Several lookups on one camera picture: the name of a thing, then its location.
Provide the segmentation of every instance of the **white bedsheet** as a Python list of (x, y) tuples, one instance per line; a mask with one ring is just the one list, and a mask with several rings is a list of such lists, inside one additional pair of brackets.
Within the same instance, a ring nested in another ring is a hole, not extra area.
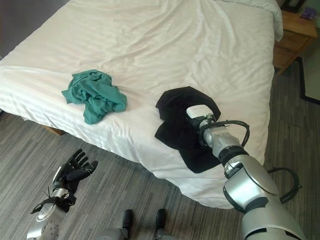
[[(273, 14), (232, 1), (71, 0), (0, 62), (0, 108), (141, 163), (203, 205), (231, 208), (221, 166), (195, 174), (154, 137), (162, 123), (155, 105), (174, 88), (207, 94), (220, 120), (250, 125), (245, 149), (263, 164)], [(61, 94), (72, 73), (90, 69), (112, 75), (128, 99), (125, 112), (94, 125), (84, 122), (84, 105)], [(245, 133), (229, 130), (239, 139)]]

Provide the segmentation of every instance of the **bed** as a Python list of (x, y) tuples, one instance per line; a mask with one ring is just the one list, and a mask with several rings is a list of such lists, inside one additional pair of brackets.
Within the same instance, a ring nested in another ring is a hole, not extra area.
[[(158, 99), (191, 86), (212, 97), (220, 120), (250, 125), (249, 154), (264, 163), (274, 41), (282, 37), (274, 0), (71, 0), (0, 61), (0, 108), (68, 132), (142, 164), (182, 194), (215, 208), (223, 195), (219, 165), (196, 174), (179, 152), (154, 137)], [(127, 109), (84, 122), (67, 104), (73, 73), (97, 69), (127, 96)], [(244, 130), (230, 126), (242, 139)]]

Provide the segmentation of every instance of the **nightstand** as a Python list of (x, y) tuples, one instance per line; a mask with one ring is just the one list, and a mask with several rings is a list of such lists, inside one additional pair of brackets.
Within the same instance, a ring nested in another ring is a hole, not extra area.
[(283, 10), (282, 21), (283, 38), (273, 48), (273, 65), (279, 69), (276, 74), (282, 74), (317, 37), (315, 22), (299, 17), (298, 13)]

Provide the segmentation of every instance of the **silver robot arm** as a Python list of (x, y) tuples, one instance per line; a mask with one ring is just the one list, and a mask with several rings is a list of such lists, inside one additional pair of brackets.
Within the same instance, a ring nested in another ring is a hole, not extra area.
[[(193, 121), (205, 116), (198, 128), (209, 126), (211, 122), (212, 111), (205, 107), (198, 105), (187, 109)], [(278, 188), (268, 172), (249, 156), (225, 126), (208, 127), (202, 137), (224, 167), (226, 199), (236, 210), (245, 213), (241, 224), (242, 239), (306, 240), (295, 219), (281, 204)]]
[(52, 195), (38, 204), (33, 213), (38, 212), (36, 223), (28, 231), (26, 240), (56, 240), (59, 229), (70, 206), (76, 203), (74, 196), (79, 182), (92, 174), (98, 162), (89, 159), (82, 149), (77, 150), (65, 164), (57, 170), (52, 181)]
[[(69, 194), (64, 188), (58, 188), (52, 193), (52, 197)], [(59, 236), (59, 228), (66, 212), (54, 203), (46, 203), (36, 217), (36, 223), (29, 230), (26, 240), (56, 240)]]

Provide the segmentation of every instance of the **green cloth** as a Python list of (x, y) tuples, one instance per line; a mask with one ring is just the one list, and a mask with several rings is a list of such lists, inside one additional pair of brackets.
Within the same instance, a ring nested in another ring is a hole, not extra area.
[(110, 75), (93, 69), (72, 76), (68, 89), (62, 94), (67, 104), (85, 104), (83, 116), (87, 124), (100, 121), (110, 112), (126, 110), (127, 97), (111, 85)]

